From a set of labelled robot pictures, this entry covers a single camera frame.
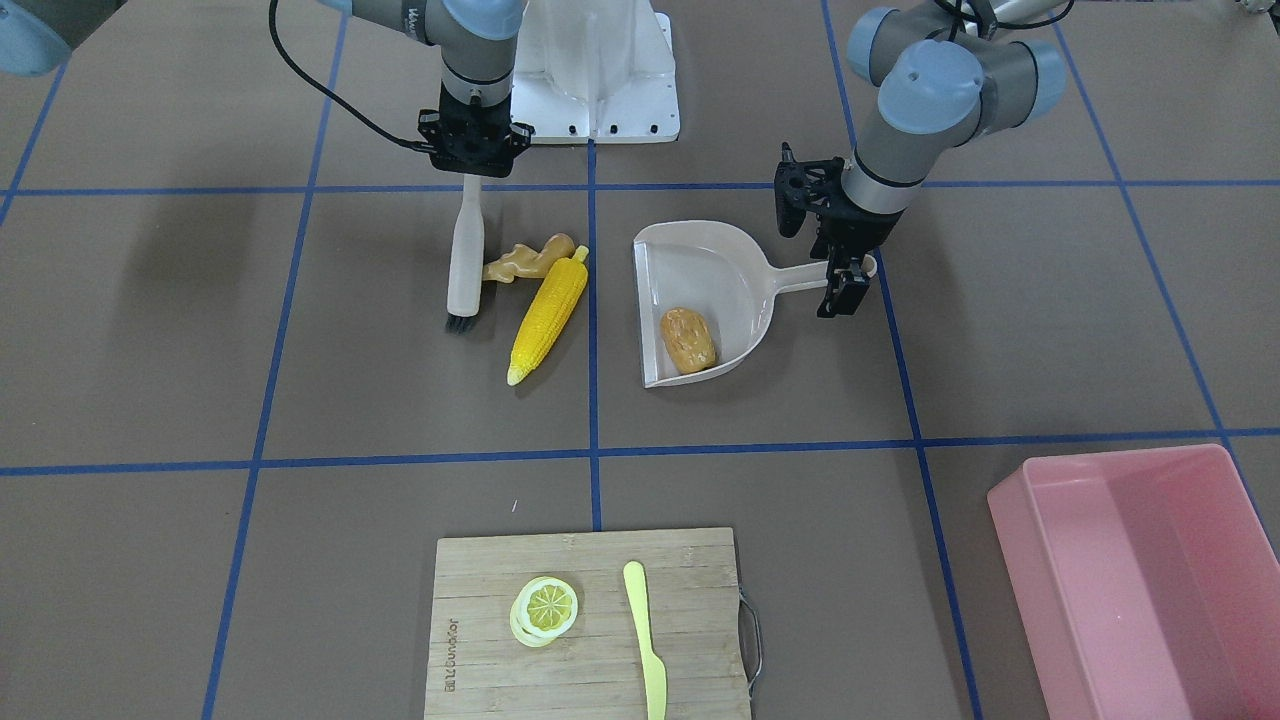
plastic knife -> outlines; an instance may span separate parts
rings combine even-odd
[[[627,585],[627,603],[631,605],[631,619],[636,624],[636,638],[640,641],[640,666],[644,669],[644,696],[649,708],[649,720],[667,719],[667,666],[653,652],[653,637],[649,634],[649,583],[645,580],[644,565],[632,560],[622,568],[622,580]]]

pink plastic tub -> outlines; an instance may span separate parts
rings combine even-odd
[[[1225,450],[1033,457],[987,501],[1053,720],[1280,720],[1280,564]]]

yellow corn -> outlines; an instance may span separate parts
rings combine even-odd
[[[511,346],[511,366],[507,384],[513,386],[534,372],[559,337],[568,316],[577,306],[577,299],[586,287],[586,247],[579,246],[572,258],[556,260],[547,279],[538,288],[538,296],[525,313]]]

lemon slice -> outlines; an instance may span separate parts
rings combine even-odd
[[[577,619],[577,593],[559,578],[534,578],[516,596],[512,610],[513,625],[518,625],[525,634],[554,639],[573,626]]]
[[[516,635],[520,644],[525,647],[547,647],[556,641],[556,638],[535,638],[534,635],[526,633],[525,629],[520,626],[520,620],[516,618],[516,603],[511,605],[511,634]]]

cutting board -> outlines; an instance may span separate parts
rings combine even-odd
[[[426,720],[645,720],[644,676],[622,566],[649,579],[668,720],[750,720],[731,528],[444,538],[426,670]],[[552,644],[511,635],[525,583],[573,585],[577,621]]]

